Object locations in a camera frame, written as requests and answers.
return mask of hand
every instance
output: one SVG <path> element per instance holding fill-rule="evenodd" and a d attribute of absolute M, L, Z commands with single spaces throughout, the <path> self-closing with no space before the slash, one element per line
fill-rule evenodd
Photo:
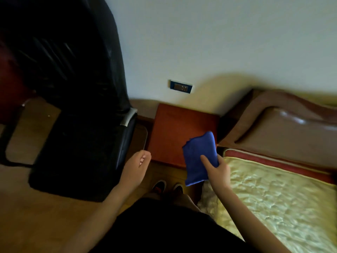
<path fill-rule="evenodd" d="M 201 155 L 200 159 L 207 170 L 208 179 L 216 194 L 223 189 L 231 189 L 230 168 L 220 155 L 218 155 L 219 167 L 217 168 L 213 167 L 206 156 Z"/>
<path fill-rule="evenodd" d="M 124 165 L 118 187 L 131 194 L 142 182 L 151 161 L 151 153 L 141 150 L 135 153 Z"/>

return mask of blue cloth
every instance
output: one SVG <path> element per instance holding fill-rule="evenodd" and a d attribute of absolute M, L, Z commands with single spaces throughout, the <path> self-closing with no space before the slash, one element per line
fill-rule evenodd
<path fill-rule="evenodd" d="M 208 180 L 207 171 L 200 160 L 200 155 L 205 155 L 214 167 L 219 166 L 215 140 L 211 131 L 187 141 L 183 146 L 183 152 L 187 170 L 187 179 L 185 180 L 187 187 Z"/>

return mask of person's left hand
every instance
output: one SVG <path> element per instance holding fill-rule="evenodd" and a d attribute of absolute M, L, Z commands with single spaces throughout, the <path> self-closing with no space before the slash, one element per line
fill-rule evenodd
<path fill-rule="evenodd" d="M 151 153 L 141 150 L 125 163 L 118 186 L 126 194 L 131 194 L 141 184 L 150 161 Z"/>

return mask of chair seat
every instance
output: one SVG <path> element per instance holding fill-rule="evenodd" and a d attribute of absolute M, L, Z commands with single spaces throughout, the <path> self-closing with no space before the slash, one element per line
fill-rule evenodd
<path fill-rule="evenodd" d="M 118 115 L 62 111 L 37 157 L 29 185 L 61 196 L 103 201 L 119 182 L 137 115 L 128 127 Z"/>

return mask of bedsheet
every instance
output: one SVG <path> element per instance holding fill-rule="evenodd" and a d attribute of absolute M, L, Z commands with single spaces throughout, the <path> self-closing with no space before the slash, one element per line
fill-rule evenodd
<path fill-rule="evenodd" d="M 335 185 L 254 161 L 224 159 L 233 191 L 291 252 L 337 252 Z M 198 207 L 242 238 L 208 181 Z"/>

